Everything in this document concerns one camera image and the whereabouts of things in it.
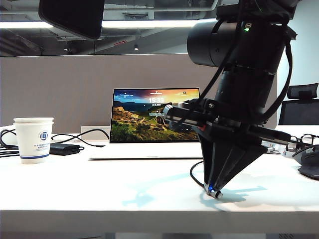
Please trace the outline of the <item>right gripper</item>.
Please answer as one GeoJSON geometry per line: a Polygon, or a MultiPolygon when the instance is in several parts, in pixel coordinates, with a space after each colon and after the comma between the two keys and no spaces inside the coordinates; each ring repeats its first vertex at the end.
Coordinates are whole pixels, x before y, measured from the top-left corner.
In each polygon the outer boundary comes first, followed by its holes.
{"type": "Polygon", "coordinates": [[[221,190],[234,176],[255,161],[267,148],[262,141],[287,144],[290,135],[263,128],[281,100],[265,112],[274,75],[236,66],[223,72],[214,99],[200,97],[203,114],[196,129],[204,164],[204,185],[209,187],[213,158],[213,189],[221,190]]]}

